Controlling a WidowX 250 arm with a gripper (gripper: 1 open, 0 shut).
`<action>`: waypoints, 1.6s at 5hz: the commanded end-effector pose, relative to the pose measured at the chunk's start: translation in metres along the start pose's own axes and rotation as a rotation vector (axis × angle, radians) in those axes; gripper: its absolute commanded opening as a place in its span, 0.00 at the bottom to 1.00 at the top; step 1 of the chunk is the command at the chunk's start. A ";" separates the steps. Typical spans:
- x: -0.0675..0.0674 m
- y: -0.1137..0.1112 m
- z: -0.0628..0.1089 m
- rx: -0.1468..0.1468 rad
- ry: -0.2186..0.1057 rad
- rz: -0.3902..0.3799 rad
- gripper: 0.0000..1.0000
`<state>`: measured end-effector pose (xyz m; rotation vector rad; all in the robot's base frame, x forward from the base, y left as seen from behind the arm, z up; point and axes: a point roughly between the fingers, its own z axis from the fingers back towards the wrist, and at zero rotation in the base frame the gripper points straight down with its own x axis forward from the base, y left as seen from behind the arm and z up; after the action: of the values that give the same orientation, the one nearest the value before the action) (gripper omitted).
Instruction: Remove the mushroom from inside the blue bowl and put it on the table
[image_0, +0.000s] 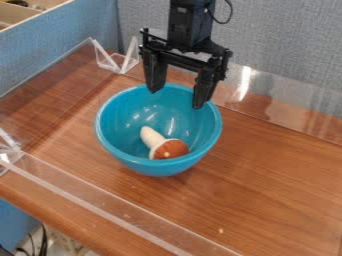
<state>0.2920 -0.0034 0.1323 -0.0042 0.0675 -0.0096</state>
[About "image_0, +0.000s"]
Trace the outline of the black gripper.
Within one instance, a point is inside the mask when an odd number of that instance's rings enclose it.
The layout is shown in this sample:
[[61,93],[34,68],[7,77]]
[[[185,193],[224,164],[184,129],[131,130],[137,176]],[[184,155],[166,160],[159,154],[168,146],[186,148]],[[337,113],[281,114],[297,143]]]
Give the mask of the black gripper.
[[174,65],[198,72],[194,86],[193,108],[201,109],[212,100],[217,85],[226,79],[229,59],[233,51],[218,45],[212,38],[194,46],[173,41],[158,29],[142,28],[143,69],[147,88],[158,92],[166,84],[168,66]]

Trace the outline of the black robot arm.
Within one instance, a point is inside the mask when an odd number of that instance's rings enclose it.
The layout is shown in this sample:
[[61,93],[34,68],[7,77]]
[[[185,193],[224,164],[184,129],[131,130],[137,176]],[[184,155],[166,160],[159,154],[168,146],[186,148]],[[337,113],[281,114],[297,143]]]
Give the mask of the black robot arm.
[[217,0],[170,0],[168,36],[153,28],[142,28],[139,54],[147,88],[158,92],[166,84],[170,65],[198,73],[194,85],[193,108],[201,109],[212,100],[220,81],[226,79],[233,51],[212,40],[213,22],[225,25],[216,16]]

